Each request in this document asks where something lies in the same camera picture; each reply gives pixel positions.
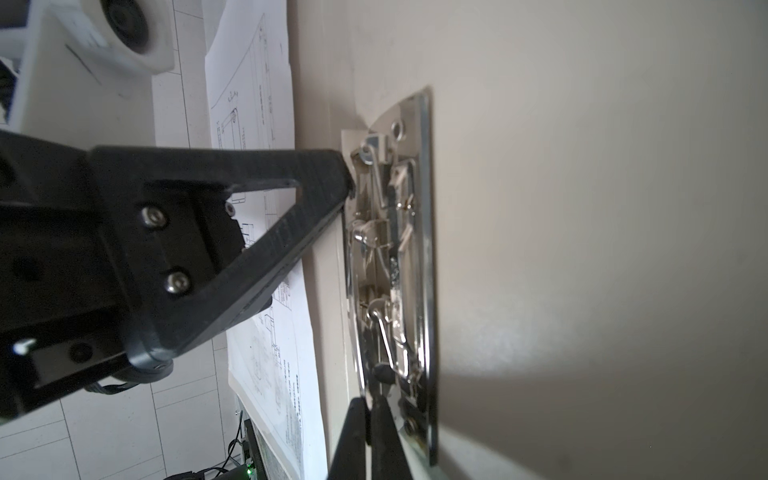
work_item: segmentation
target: scratch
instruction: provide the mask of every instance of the scratch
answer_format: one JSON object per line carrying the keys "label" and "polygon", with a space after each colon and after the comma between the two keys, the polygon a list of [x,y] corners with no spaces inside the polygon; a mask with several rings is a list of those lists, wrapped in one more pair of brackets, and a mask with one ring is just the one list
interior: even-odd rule
{"label": "scratch", "polygon": [[77,52],[75,52],[74,50],[72,50],[72,47],[70,47],[69,45],[67,45],[67,44],[64,44],[64,46],[67,48],[67,50],[69,50],[69,51],[70,51],[70,52],[71,52],[71,53],[74,55],[74,57],[75,57],[75,58],[77,58],[77,59],[80,61],[80,63],[83,65],[83,68],[85,68],[85,70],[86,70],[86,71],[87,71],[89,74],[91,74],[91,76],[94,78],[94,80],[96,80],[96,83],[98,83],[99,85],[101,85],[101,81],[99,81],[99,79],[96,77],[96,75],[94,75],[94,72],[92,72],[92,71],[91,71],[91,69],[90,69],[90,68],[88,68],[88,66],[85,64],[85,62],[83,61],[83,59],[82,59],[82,58],[80,58],[80,55],[78,55],[78,54],[77,54]]}

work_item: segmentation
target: chrome metal plate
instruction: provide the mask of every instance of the chrome metal plate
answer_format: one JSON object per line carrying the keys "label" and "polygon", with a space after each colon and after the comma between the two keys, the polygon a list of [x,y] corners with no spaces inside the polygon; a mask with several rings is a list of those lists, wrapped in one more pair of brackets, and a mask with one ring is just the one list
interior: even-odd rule
{"label": "chrome metal plate", "polygon": [[399,390],[402,431],[437,463],[429,94],[390,108],[351,154],[344,210],[349,317],[361,386]]}

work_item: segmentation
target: white paper sheet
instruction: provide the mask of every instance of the white paper sheet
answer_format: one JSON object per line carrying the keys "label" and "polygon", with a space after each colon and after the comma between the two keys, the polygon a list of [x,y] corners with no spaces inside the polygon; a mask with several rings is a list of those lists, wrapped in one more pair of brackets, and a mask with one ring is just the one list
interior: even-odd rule
{"label": "white paper sheet", "polygon": [[[214,148],[293,148],[285,0],[228,0],[205,58]],[[293,205],[293,190],[235,194],[251,245]],[[227,331],[230,383],[296,480],[327,476],[315,349],[301,262],[272,306]]]}

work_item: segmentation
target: tiled floor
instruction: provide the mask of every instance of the tiled floor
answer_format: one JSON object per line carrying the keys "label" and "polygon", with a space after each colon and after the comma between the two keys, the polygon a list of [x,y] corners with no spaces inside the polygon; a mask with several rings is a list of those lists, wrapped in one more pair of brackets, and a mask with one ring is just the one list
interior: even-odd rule
{"label": "tiled floor", "polygon": [[[164,1],[177,63],[152,81],[156,143],[210,147],[203,5]],[[161,480],[221,463],[236,428],[222,334],[160,382],[116,396],[76,392],[0,426],[0,478]]]}

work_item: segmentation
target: metal clip mechanism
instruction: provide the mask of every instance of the metal clip mechanism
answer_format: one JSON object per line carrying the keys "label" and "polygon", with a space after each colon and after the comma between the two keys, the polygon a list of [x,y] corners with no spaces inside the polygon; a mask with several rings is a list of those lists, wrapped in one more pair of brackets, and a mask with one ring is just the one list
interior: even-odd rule
{"label": "metal clip mechanism", "polygon": [[349,317],[361,392],[399,391],[396,424],[437,462],[429,96],[390,108],[350,155],[344,208]]}

